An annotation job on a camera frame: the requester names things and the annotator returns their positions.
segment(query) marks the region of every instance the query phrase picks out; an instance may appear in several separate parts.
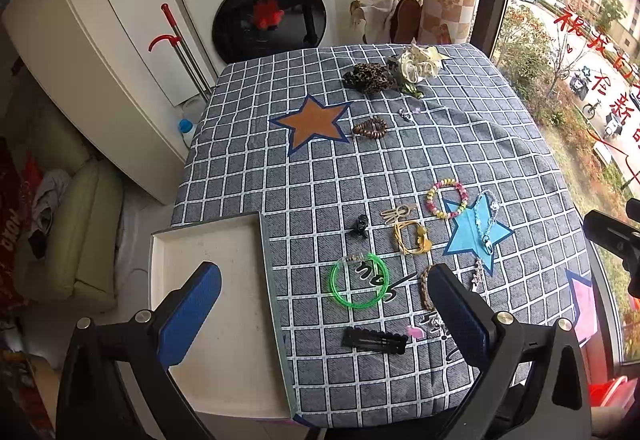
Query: white tray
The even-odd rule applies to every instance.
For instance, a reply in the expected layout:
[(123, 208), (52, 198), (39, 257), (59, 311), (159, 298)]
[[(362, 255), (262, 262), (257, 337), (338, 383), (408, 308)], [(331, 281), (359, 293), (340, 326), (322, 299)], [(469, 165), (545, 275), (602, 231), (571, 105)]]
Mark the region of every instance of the white tray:
[(149, 303), (155, 309), (202, 261), (222, 273), (222, 291), (184, 360), (169, 371), (196, 412), (260, 419), (294, 415), (267, 233), (259, 213), (152, 235)]

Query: orange star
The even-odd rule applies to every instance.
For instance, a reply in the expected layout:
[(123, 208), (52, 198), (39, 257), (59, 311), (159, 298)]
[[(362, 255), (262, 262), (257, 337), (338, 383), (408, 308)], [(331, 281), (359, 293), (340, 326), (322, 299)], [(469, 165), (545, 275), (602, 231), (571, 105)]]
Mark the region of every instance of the orange star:
[(314, 138), (348, 142), (347, 137), (336, 123), (351, 102), (324, 106), (307, 95), (297, 111), (271, 119), (271, 123), (290, 129), (289, 153), (291, 156), (309, 140)]

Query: black hair clip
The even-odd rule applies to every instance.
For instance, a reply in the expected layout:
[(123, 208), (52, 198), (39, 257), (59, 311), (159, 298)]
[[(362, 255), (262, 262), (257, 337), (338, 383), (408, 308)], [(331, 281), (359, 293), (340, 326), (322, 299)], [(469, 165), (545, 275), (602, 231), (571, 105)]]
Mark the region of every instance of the black hair clip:
[(408, 340), (409, 337), (406, 335), (349, 327), (344, 329), (342, 346), (351, 346), (370, 352), (402, 355)]

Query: blue bottle cap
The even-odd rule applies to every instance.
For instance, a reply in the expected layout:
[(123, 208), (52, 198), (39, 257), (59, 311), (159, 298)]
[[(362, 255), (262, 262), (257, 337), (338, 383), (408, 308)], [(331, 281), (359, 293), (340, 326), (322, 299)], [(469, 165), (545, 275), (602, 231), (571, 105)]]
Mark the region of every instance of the blue bottle cap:
[(191, 128), (193, 128), (193, 124), (186, 118), (183, 118), (182, 120), (180, 120), (180, 122), (178, 122), (178, 130), (180, 130), (180, 133), (188, 133), (189, 131), (191, 131)]

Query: washing machine door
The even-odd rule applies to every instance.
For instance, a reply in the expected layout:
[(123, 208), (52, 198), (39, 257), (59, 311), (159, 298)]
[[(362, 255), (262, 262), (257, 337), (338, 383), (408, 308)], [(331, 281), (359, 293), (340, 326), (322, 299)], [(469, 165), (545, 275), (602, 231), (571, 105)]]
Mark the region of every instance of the washing machine door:
[(322, 0), (224, 0), (211, 38), (227, 64), (318, 46), (326, 28)]

